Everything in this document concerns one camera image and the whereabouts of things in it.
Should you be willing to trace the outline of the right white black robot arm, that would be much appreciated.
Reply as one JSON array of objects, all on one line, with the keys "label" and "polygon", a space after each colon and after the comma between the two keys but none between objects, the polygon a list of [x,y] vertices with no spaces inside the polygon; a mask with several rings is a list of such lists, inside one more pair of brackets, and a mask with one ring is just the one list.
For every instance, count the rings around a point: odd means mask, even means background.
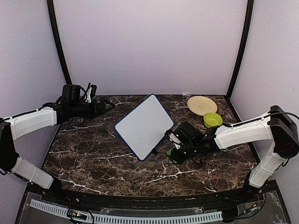
[{"label": "right white black robot arm", "polygon": [[175,163],[182,164],[197,155],[218,152],[244,143],[271,140],[267,154],[250,172],[245,187],[238,193],[238,198],[247,203],[256,196],[256,189],[261,188],[279,167],[299,153],[297,125],[291,116],[292,113],[274,105],[268,113],[259,117],[211,127],[205,133],[185,122],[175,131],[169,129],[165,132],[166,138],[175,145],[167,154]]}]

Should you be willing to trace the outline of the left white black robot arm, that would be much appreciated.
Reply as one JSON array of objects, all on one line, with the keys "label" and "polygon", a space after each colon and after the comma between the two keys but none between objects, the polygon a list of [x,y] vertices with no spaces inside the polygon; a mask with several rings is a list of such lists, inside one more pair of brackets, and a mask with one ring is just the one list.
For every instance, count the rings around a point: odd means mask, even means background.
[{"label": "left white black robot arm", "polygon": [[114,109],[115,105],[104,97],[91,101],[59,99],[55,103],[45,103],[40,109],[0,120],[0,173],[13,173],[29,183],[48,189],[47,195],[55,203],[63,203],[66,193],[57,185],[60,181],[20,157],[14,142],[20,137],[37,130],[60,125],[72,118],[94,119]]}]

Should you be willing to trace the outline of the blue framed whiteboard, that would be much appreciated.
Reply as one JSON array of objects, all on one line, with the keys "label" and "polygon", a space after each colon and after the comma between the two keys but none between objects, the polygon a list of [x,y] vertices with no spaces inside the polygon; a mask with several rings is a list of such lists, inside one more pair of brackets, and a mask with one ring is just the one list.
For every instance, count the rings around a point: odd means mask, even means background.
[{"label": "blue framed whiteboard", "polygon": [[145,161],[173,126],[173,119],[156,95],[151,94],[114,129],[136,158]]}]

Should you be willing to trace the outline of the lime green bowl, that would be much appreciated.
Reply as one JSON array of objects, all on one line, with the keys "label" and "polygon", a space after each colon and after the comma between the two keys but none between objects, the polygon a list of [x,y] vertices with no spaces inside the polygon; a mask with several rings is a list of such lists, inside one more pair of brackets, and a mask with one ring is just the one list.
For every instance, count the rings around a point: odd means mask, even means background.
[{"label": "lime green bowl", "polygon": [[204,120],[204,125],[207,128],[220,126],[223,123],[222,117],[219,114],[212,113],[212,112],[206,113],[203,116],[203,120]]}]

